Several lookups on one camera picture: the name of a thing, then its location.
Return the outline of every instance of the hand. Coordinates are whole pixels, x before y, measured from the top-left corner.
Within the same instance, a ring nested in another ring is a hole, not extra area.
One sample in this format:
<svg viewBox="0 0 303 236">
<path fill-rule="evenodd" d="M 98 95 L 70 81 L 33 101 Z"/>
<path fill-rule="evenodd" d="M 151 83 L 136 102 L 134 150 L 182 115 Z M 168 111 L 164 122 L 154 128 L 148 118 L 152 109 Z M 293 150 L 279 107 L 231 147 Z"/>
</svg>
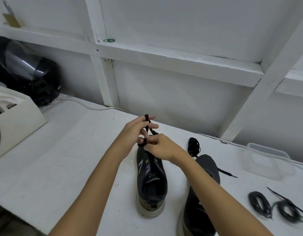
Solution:
<svg viewBox="0 0 303 236">
<path fill-rule="evenodd" d="M 149 120 L 155 118 L 156 116 L 154 115 L 149 116 Z M 135 143 L 143 143 L 144 139 L 139 137 L 140 134 L 145 138 L 148 138 L 148 133 L 143 129 L 147 125 L 152 129 L 159 127 L 158 124 L 146 122 L 145 116 L 140 116 L 133 121 L 126 123 L 123 130 L 109 147 L 109 150 L 119 150 L 117 154 L 121 155 L 122 159 L 124 159 L 128 156 Z"/>
<path fill-rule="evenodd" d="M 164 134 L 148 136 L 145 151 L 154 156 L 176 164 L 177 158 L 185 155 L 186 151 Z"/>
</svg>

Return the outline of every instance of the shoe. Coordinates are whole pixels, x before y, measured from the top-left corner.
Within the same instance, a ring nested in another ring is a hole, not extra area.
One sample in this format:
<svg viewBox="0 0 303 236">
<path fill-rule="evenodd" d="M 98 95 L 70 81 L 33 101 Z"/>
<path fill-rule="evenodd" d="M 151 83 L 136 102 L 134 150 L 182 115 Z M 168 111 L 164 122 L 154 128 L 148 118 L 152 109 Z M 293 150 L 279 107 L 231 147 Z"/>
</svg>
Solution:
<svg viewBox="0 0 303 236">
<path fill-rule="evenodd" d="M 165 208 L 167 177 L 161 159 L 139 147 L 136 155 L 138 211 L 146 217 L 156 217 Z"/>
<path fill-rule="evenodd" d="M 195 160 L 218 184 L 220 177 L 216 163 L 209 155 L 199 156 Z M 190 186 L 188 198 L 181 213 L 180 222 L 185 236 L 213 236 L 216 230 L 205 209 Z"/>
</svg>

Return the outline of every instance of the person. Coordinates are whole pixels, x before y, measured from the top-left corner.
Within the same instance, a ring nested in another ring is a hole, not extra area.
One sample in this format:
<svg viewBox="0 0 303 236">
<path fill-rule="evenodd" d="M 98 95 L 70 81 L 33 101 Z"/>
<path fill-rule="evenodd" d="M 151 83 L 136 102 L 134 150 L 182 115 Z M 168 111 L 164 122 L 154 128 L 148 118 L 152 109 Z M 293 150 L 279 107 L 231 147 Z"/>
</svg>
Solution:
<svg viewBox="0 0 303 236">
<path fill-rule="evenodd" d="M 120 163 L 136 143 L 143 143 L 154 156 L 175 163 L 190 185 L 220 236 L 272 235 L 244 206 L 227 193 L 179 145 L 164 134 L 149 136 L 143 129 L 158 128 L 145 121 L 145 116 L 127 123 L 88 178 L 74 203 L 55 225 L 49 236 L 94 236 L 98 231 Z"/>
</svg>

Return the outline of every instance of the coiled black shoelace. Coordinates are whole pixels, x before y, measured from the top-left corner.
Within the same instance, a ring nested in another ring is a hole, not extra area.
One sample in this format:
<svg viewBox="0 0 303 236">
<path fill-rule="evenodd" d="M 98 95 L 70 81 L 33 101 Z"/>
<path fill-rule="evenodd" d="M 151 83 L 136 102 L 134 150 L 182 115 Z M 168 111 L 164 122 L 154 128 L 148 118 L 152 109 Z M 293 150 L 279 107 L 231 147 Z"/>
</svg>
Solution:
<svg viewBox="0 0 303 236">
<path fill-rule="evenodd" d="M 149 123 L 151 123 L 151 121 L 149 120 L 149 116 L 148 116 L 148 114 L 146 114 L 145 115 L 145 121 L 146 122 L 149 122 Z M 145 127 L 145 129 L 146 129 L 146 131 L 148 132 L 148 130 L 150 130 L 151 131 L 151 133 L 153 134 L 153 135 L 157 135 L 158 133 L 157 132 L 155 132 L 153 129 L 151 129 L 151 128 L 149 128 L 149 126 L 147 125 L 146 127 Z M 146 138 L 144 138 L 144 141 L 143 141 L 143 143 L 141 143 L 141 144 L 137 144 L 139 147 L 143 147 L 143 146 L 145 146 L 147 144 L 147 139 Z"/>
<path fill-rule="evenodd" d="M 188 144 L 188 153 L 191 156 L 198 157 L 197 155 L 200 153 L 200 151 L 201 151 L 201 147 L 200 147 L 200 143 L 198 142 L 198 140 L 196 138 L 190 138 L 189 139 L 189 144 Z M 233 176 L 231 173 L 229 173 L 227 171 L 224 171 L 224 170 L 219 169 L 219 168 L 217 168 L 217 169 L 218 169 L 219 172 L 221 172 L 225 175 L 238 178 L 236 176 Z"/>
<path fill-rule="evenodd" d="M 249 202 L 254 208 L 256 212 L 263 215 L 265 218 L 272 218 L 272 212 L 274 207 L 277 205 L 277 209 L 279 213 L 289 222 L 297 223 L 297 222 L 303 222 L 302 218 L 303 216 L 300 215 L 299 211 L 303 213 L 303 210 L 297 207 L 293 202 L 291 202 L 289 199 L 285 198 L 284 196 L 276 193 L 275 191 L 271 190 L 269 187 L 267 187 L 273 194 L 281 197 L 283 200 L 275 202 L 272 206 L 270 206 L 270 203 L 265 198 L 263 194 L 261 194 L 258 191 L 254 191 L 249 193 L 248 198 Z M 288 207 L 291 211 L 291 215 L 285 211 L 285 207 Z"/>
</svg>

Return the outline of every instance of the person's right arm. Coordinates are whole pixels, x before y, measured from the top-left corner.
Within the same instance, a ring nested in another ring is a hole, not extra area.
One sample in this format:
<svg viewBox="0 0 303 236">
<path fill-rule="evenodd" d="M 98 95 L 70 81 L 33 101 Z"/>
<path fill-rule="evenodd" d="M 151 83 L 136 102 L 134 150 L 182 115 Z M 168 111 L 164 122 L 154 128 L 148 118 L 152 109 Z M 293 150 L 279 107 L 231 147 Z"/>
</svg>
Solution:
<svg viewBox="0 0 303 236">
<path fill-rule="evenodd" d="M 181 168 L 220 236 L 272 236 L 256 217 L 167 136 L 149 136 L 147 143 L 149 144 L 144 147 L 146 151 Z"/>
</svg>

